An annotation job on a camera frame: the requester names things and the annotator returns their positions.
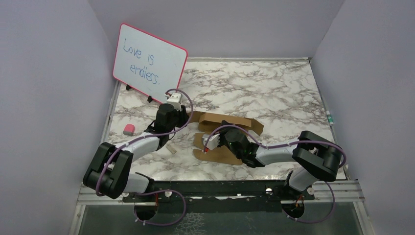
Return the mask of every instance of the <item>gray backdrop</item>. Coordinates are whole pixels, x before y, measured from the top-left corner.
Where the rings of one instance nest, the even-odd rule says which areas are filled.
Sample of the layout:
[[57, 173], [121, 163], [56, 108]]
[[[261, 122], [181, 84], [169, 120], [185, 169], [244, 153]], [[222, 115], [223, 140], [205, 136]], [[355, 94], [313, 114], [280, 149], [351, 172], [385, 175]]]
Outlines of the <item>gray backdrop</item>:
[[343, 0], [89, 0], [113, 48], [128, 23], [190, 57], [312, 57]]
[[415, 1], [345, 0], [311, 61], [377, 235], [414, 234]]
[[0, 7], [0, 234], [63, 235], [100, 141], [114, 52], [86, 1], [20, 2]]

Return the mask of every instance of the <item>brown cardboard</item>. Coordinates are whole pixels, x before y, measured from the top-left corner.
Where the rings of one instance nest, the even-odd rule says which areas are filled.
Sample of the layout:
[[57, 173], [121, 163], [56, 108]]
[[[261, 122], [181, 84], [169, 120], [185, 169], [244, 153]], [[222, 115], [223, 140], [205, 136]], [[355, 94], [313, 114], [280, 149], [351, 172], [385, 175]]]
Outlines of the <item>brown cardboard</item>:
[[216, 128], [221, 125], [222, 120], [235, 124], [244, 128], [245, 130], [253, 130], [258, 135], [261, 135], [264, 125], [253, 118], [235, 117], [222, 114], [212, 114], [200, 111], [194, 111], [193, 117], [190, 122], [198, 122], [198, 129], [203, 133], [196, 133], [194, 136], [193, 144], [199, 149], [193, 150], [193, 155], [201, 161], [210, 161], [217, 163], [225, 163], [231, 165], [241, 165], [240, 159], [237, 159], [232, 152], [222, 146], [214, 150], [209, 150], [207, 153], [203, 153], [202, 136], [203, 134], [210, 134]]

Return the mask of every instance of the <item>marble tabletop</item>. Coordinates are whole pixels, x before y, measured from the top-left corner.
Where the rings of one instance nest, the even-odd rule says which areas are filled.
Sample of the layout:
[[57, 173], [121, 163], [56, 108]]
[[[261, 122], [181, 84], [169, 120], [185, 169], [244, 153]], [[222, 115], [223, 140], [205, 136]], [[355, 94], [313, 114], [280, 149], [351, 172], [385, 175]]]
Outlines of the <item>marble tabletop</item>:
[[[296, 138], [303, 130], [333, 141], [307, 61], [187, 62], [179, 88], [192, 98], [195, 110], [257, 119], [264, 131], [261, 136], [252, 133], [262, 143]], [[141, 134], [154, 120], [158, 105], [121, 84], [107, 141], [132, 139], [122, 133], [126, 124], [136, 127], [135, 135]], [[177, 153], [163, 147], [133, 162], [131, 172], [155, 180], [261, 180], [285, 179], [299, 167], [275, 163], [249, 168], [200, 161], [192, 153], [193, 135], [199, 132], [197, 123], [189, 124], [169, 142]], [[345, 179], [343, 169], [337, 179]]]

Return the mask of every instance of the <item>purple cable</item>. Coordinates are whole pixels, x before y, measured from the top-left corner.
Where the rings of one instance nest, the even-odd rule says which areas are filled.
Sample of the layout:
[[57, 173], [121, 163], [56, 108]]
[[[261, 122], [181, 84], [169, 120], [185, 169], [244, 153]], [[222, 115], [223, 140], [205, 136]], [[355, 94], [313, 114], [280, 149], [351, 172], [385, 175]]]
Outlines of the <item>purple cable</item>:
[[[188, 95], [187, 95], [184, 91], [179, 90], [179, 89], [169, 89], [169, 90], [167, 90], [167, 91], [166, 91], [166, 93], [168, 93], [168, 92], [170, 92], [170, 91], [178, 91], [178, 92], [181, 92], [181, 93], [182, 93], [182, 94], [184, 94], [184, 95], [186, 96], [186, 98], [189, 100], [189, 103], [190, 103], [190, 109], [191, 109], [189, 119], [187, 120], [187, 122], [186, 122], [186, 123], [185, 123], [182, 127], [180, 127], [180, 128], [179, 128], [179, 129], [177, 129], [177, 130], [174, 130], [174, 131], [171, 131], [171, 132], [168, 132], [168, 133], [161, 133], [161, 134], [153, 134], [153, 135], [148, 135], [148, 136], [145, 136], [146, 138], [149, 138], [149, 137], [159, 137], [159, 136], [167, 136], [167, 135], [174, 134], [174, 133], [176, 133], [176, 132], [178, 132], [178, 131], [182, 130], [183, 128], [185, 128], [185, 127], [189, 124], [190, 120], [192, 119], [192, 117], [193, 117], [193, 103], [192, 103], [192, 100], [190, 99], [190, 97], [189, 97], [189, 96], [188, 96]], [[144, 136], [140, 136], [140, 137], [138, 137], [138, 138], [136, 138], [136, 139], [133, 139], [133, 140], [129, 141], [129, 142], [128, 142], [128, 145], [130, 145], [130, 144], [132, 144], [132, 143], [135, 143], [135, 142], [137, 142], [137, 141], [139, 141], [139, 140], [142, 140], [142, 139], [144, 139]], [[98, 178], [98, 182], [96, 182], [96, 186], [95, 186], [95, 193], [96, 193], [96, 195], [97, 195], [97, 196], [100, 196], [100, 197], [101, 197], [101, 196], [103, 196], [103, 194], [99, 192], [99, 188], [101, 187], [102, 178], [104, 178], [105, 172], [107, 171], [109, 164], [113, 161], [113, 158], [114, 158], [114, 157], [116, 156], [116, 154], [117, 154], [120, 150], [122, 150], [125, 146], [126, 146], [126, 144], [123, 144], [123, 145], [121, 145], [119, 148], [117, 148], [117, 149], [114, 151], [114, 153], [112, 153], [112, 154], [111, 154], [110, 158], [108, 159], [108, 161], [106, 162], [106, 164], [105, 164], [104, 168], [102, 169], [101, 174], [99, 175], [99, 178]]]
[[306, 221], [306, 220], [301, 220], [301, 219], [295, 219], [295, 218], [289, 216], [287, 214], [287, 212], [285, 212], [284, 210], [282, 210], [287, 215], [287, 218], [292, 219], [292, 220], [294, 220], [296, 222], [303, 223], [303, 224], [317, 224], [317, 223], [323, 222], [323, 221], [327, 220], [328, 218], [330, 218], [333, 215], [334, 209], [336, 208], [336, 199], [334, 198], [334, 192], [333, 192], [333, 189], [331, 188], [331, 186], [326, 181], [325, 181], [325, 183], [327, 184], [328, 188], [330, 189], [331, 196], [333, 197], [333, 204], [331, 206], [331, 210], [326, 215], [326, 217], [324, 217], [323, 219], [316, 220], [316, 221]]
[[208, 142], [209, 142], [209, 140], [210, 140], [210, 138], [217, 132], [217, 131], [219, 131], [220, 129], [222, 129], [222, 128], [225, 128], [225, 127], [234, 127], [234, 128], [237, 128], [237, 129], [239, 129], [239, 130], [241, 130], [241, 131], [243, 131], [243, 132], [245, 132], [249, 137], [251, 137], [251, 139], [256, 143], [256, 144], [258, 144], [259, 146], [261, 146], [261, 147], [263, 147], [263, 148], [266, 148], [266, 149], [272, 149], [272, 148], [283, 148], [283, 147], [287, 147], [287, 146], [291, 146], [291, 145], [294, 145], [294, 144], [299, 144], [299, 143], [317, 143], [317, 144], [325, 144], [325, 145], [328, 145], [328, 146], [331, 146], [331, 147], [334, 147], [334, 148], [337, 148], [341, 153], [342, 153], [342, 155], [343, 155], [343, 161], [342, 161], [342, 163], [340, 163], [340, 165], [339, 165], [339, 167], [342, 167], [345, 163], [346, 163], [346, 159], [347, 159], [347, 157], [346, 157], [346, 153], [342, 150], [342, 148], [340, 148], [338, 145], [336, 145], [336, 144], [333, 144], [333, 143], [328, 143], [328, 142], [324, 142], [324, 141], [294, 141], [294, 142], [291, 142], [291, 143], [283, 143], [283, 144], [279, 144], [279, 145], [273, 145], [273, 146], [266, 146], [266, 145], [263, 145], [263, 144], [261, 144], [260, 142], [258, 142], [251, 134], [249, 134], [248, 133], [248, 131], [246, 131], [245, 129], [243, 129], [242, 127], [239, 127], [239, 126], [235, 126], [235, 125], [223, 125], [223, 126], [220, 126], [220, 127], [218, 127], [218, 128], [216, 128], [214, 131], [212, 131], [212, 133], [209, 135], [209, 137], [207, 138], [207, 140], [206, 140], [206, 143], [205, 143], [205, 146], [203, 147], [203, 152], [205, 152], [205, 149], [206, 149], [206, 147], [207, 147], [207, 145], [208, 145]]
[[180, 216], [180, 218], [178, 218], [176, 221], [173, 221], [173, 222], [167, 223], [167, 224], [159, 224], [159, 223], [147, 222], [147, 221], [140, 220], [137, 217], [136, 209], [134, 209], [134, 216], [136, 217], [136, 222], [137, 221], [140, 221], [140, 222], [143, 223], [143, 225], [150, 224], [150, 225], [165, 227], [165, 226], [170, 226], [170, 225], [176, 224], [176, 223], [180, 222], [180, 220], [183, 219], [184, 215], [186, 214], [186, 200], [184, 199], [184, 196], [181, 193], [177, 192], [176, 190], [164, 189], [164, 190], [159, 190], [159, 191], [154, 191], [154, 192], [148, 192], [148, 193], [135, 193], [135, 195], [138, 195], [138, 196], [147, 196], [147, 195], [152, 195], [152, 194], [161, 193], [161, 192], [174, 192], [174, 193], [176, 193], [177, 195], [179, 195], [182, 198], [182, 200], [183, 200], [183, 213]]

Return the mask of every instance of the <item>purple hose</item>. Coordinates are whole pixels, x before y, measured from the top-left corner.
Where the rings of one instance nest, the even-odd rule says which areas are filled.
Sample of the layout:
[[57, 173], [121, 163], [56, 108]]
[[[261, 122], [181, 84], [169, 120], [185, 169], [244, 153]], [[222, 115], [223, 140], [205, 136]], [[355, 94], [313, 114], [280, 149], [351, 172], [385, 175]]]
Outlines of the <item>purple hose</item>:
[[137, 221], [140, 221], [140, 222], [142, 222], [144, 224], [150, 224], [150, 225], [165, 227], [165, 226], [170, 226], [170, 225], [176, 224], [176, 223], [180, 222], [180, 220], [183, 219], [184, 215], [186, 214], [186, 200], [184, 199], [184, 196], [181, 193], [177, 192], [176, 190], [164, 189], [164, 190], [159, 190], [159, 191], [154, 191], [154, 192], [148, 192], [148, 193], [135, 193], [135, 195], [137, 195], [137, 196], [147, 196], [147, 195], [152, 195], [152, 194], [161, 193], [161, 192], [174, 192], [174, 193], [176, 193], [177, 195], [179, 195], [182, 198], [182, 200], [183, 200], [183, 213], [180, 216], [180, 218], [178, 218], [176, 221], [173, 221], [173, 222], [167, 223], [167, 224], [159, 224], [159, 223], [147, 222], [147, 221], [140, 220], [137, 217], [136, 209], [134, 209], [134, 216], [136, 217], [136, 222]]
[[225, 128], [225, 127], [234, 127], [234, 128], [237, 128], [237, 129], [239, 129], [239, 130], [241, 130], [241, 131], [243, 131], [243, 132], [245, 132], [249, 137], [251, 137], [251, 139], [256, 143], [256, 144], [258, 144], [259, 146], [261, 146], [261, 147], [263, 147], [263, 148], [283, 148], [283, 147], [287, 147], [287, 146], [291, 146], [291, 145], [294, 145], [294, 144], [299, 144], [299, 143], [317, 143], [317, 144], [325, 144], [325, 145], [328, 145], [328, 146], [332, 146], [332, 147], [334, 147], [334, 148], [337, 148], [341, 153], [342, 153], [342, 155], [343, 155], [343, 161], [342, 161], [342, 163], [340, 163], [340, 165], [339, 165], [339, 167], [342, 167], [345, 163], [346, 163], [346, 159], [347, 159], [347, 157], [346, 157], [346, 153], [342, 150], [342, 148], [340, 148], [338, 145], [336, 145], [336, 144], [333, 144], [333, 143], [328, 143], [328, 142], [324, 142], [324, 141], [294, 141], [294, 142], [291, 142], [291, 143], [283, 143], [283, 144], [279, 144], [279, 145], [273, 145], [273, 146], [265, 146], [265, 145], [263, 145], [263, 144], [261, 144], [260, 142], [258, 142], [251, 134], [249, 134], [248, 133], [248, 131], [246, 131], [244, 128], [242, 128], [242, 127], [239, 127], [239, 126], [236, 126], [236, 125], [223, 125], [223, 126], [220, 126], [220, 127], [218, 127], [218, 128], [216, 128], [214, 131], [212, 131], [212, 133], [209, 135], [209, 137], [207, 138], [207, 140], [206, 140], [206, 143], [205, 143], [205, 146], [203, 147], [203, 152], [205, 152], [205, 149], [206, 149], [206, 147], [207, 147], [207, 145], [208, 145], [208, 142], [209, 142], [209, 140], [210, 140], [210, 138], [217, 132], [217, 131], [219, 131], [220, 129], [222, 129], [222, 128]]
[[[169, 89], [169, 90], [167, 90], [167, 91], [166, 91], [166, 93], [168, 93], [168, 92], [170, 92], [170, 91], [178, 91], [178, 92], [181, 92], [181, 93], [182, 93], [182, 94], [184, 94], [184, 95], [186, 96], [186, 98], [189, 100], [189, 103], [190, 103], [190, 109], [191, 109], [189, 119], [187, 120], [187, 122], [186, 122], [186, 123], [185, 123], [182, 127], [180, 127], [180, 128], [179, 128], [179, 129], [177, 129], [177, 130], [174, 130], [174, 131], [171, 131], [171, 132], [168, 132], [168, 133], [161, 133], [161, 134], [153, 134], [153, 135], [148, 135], [148, 136], [145, 136], [146, 138], [149, 138], [149, 137], [159, 137], [159, 136], [168, 136], [168, 135], [170, 135], [170, 134], [174, 134], [174, 133], [176, 133], [176, 132], [178, 132], [178, 131], [182, 130], [183, 128], [185, 128], [185, 127], [189, 124], [190, 120], [192, 119], [192, 117], [193, 117], [193, 103], [192, 103], [192, 100], [190, 99], [190, 97], [189, 97], [189, 96], [188, 96], [188, 95], [187, 95], [184, 91], [179, 90], [179, 89]], [[137, 141], [139, 141], [139, 140], [142, 140], [143, 138], [144, 138], [144, 136], [140, 136], [140, 137], [138, 137], [138, 138], [136, 138], [136, 139], [133, 139], [133, 140], [129, 141], [129, 142], [128, 142], [128, 144], [135, 143], [135, 142], [137, 142]], [[114, 158], [114, 157], [116, 156], [116, 154], [117, 154], [117, 153], [118, 153], [121, 149], [123, 149], [125, 146], [126, 146], [126, 145], [125, 145], [125, 144], [123, 144], [123, 145], [121, 145], [120, 147], [118, 147], [118, 148], [114, 151], [114, 153], [112, 153], [112, 154], [111, 154], [110, 158], [108, 159], [108, 161], [106, 162], [106, 164], [105, 164], [104, 168], [102, 169], [101, 174], [99, 175], [99, 178], [98, 178], [98, 182], [96, 182], [96, 186], [95, 186], [95, 193], [96, 193], [96, 195], [97, 195], [97, 196], [100, 196], [100, 197], [101, 197], [101, 196], [103, 196], [103, 194], [99, 192], [99, 188], [101, 187], [102, 178], [104, 178], [105, 172], [107, 171], [109, 164], [113, 161], [113, 158]]]
[[306, 220], [301, 220], [301, 219], [295, 219], [295, 218], [289, 216], [287, 214], [287, 212], [282, 210], [287, 215], [287, 218], [292, 219], [296, 222], [303, 223], [303, 224], [317, 224], [317, 223], [323, 222], [323, 221], [327, 220], [328, 218], [330, 218], [333, 215], [334, 209], [336, 208], [336, 199], [334, 198], [334, 192], [333, 192], [333, 189], [331, 188], [331, 186], [326, 181], [325, 181], [325, 183], [327, 184], [328, 188], [330, 189], [331, 196], [333, 197], [333, 205], [331, 206], [331, 210], [328, 213], [328, 215], [326, 215], [326, 217], [324, 217], [323, 219], [316, 220], [316, 221], [306, 221]]

